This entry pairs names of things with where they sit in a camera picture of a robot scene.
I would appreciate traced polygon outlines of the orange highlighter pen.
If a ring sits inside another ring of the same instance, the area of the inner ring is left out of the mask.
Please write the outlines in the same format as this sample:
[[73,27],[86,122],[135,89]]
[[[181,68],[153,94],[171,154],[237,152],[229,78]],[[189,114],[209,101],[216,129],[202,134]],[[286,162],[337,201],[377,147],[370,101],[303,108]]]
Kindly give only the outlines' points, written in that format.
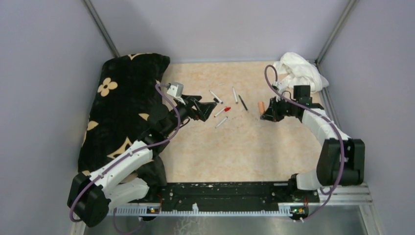
[[259,113],[260,113],[260,115],[263,115],[264,113],[265,113],[265,104],[264,104],[264,102],[258,102],[258,110],[259,110]]

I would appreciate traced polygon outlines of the white purple-tip marker pen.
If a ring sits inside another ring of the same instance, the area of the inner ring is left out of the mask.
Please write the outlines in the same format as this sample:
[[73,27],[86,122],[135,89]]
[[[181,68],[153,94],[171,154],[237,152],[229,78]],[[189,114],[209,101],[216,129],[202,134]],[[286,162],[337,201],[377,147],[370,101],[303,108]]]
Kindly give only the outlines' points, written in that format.
[[211,93],[211,95],[214,97],[214,99],[216,99],[220,104],[224,104],[224,102],[222,101],[222,99],[216,95],[213,91],[209,90],[209,92]]

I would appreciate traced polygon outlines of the white red-cap marker pen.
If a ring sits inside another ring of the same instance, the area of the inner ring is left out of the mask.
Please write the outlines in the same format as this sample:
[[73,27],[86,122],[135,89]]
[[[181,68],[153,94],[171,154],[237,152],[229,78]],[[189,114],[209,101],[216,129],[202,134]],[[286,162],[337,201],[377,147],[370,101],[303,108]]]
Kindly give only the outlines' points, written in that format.
[[231,107],[225,107],[225,108],[221,109],[220,111],[218,111],[218,112],[214,115],[214,117],[216,118],[216,117],[218,117],[221,113],[223,113],[223,112],[227,112],[227,111],[229,111],[230,109],[231,109]]

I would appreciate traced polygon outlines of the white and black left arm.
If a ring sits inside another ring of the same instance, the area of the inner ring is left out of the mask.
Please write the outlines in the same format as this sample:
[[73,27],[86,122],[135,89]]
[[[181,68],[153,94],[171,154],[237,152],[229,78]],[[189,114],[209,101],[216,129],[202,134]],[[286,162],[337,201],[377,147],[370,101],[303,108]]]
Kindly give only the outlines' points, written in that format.
[[139,199],[154,201],[154,186],[137,177],[127,183],[122,180],[160,154],[178,133],[183,120],[209,118],[217,103],[200,100],[199,95],[183,95],[174,99],[177,104],[172,110],[162,103],[154,105],[147,119],[149,128],[129,148],[89,175],[78,173],[67,202],[71,221],[94,227],[119,206]]

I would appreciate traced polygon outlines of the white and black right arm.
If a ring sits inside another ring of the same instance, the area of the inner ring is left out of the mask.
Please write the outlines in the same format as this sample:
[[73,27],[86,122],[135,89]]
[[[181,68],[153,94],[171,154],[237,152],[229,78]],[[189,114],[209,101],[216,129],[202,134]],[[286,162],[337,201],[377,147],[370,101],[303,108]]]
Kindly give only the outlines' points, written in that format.
[[357,186],[364,180],[365,144],[342,132],[332,122],[323,106],[312,101],[309,85],[294,86],[294,98],[288,100],[277,95],[270,99],[262,120],[279,122],[295,117],[305,125],[321,144],[317,166],[306,173],[294,174],[295,183],[287,188],[287,196],[301,201],[307,190],[328,186]]

